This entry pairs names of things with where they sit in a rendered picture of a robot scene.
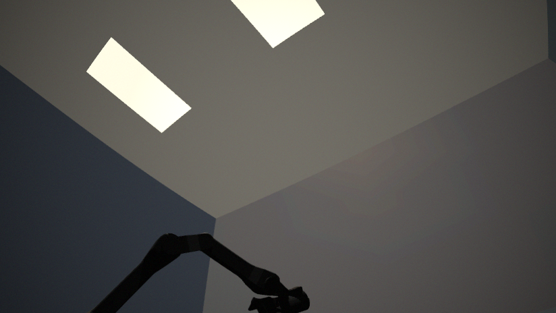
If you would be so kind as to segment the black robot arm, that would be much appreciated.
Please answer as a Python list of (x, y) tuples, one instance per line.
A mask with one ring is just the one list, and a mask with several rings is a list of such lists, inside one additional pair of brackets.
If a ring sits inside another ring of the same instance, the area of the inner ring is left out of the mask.
[(116, 313), (154, 273), (181, 254), (198, 250), (241, 278), (254, 293), (278, 296), (254, 297), (249, 311), (257, 309), (258, 313), (299, 313), (309, 309), (310, 301), (302, 287), (287, 289), (275, 273), (245, 261), (210, 233), (185, 236), (165, 233), (155, 241), (142, 262), (87, 313)]

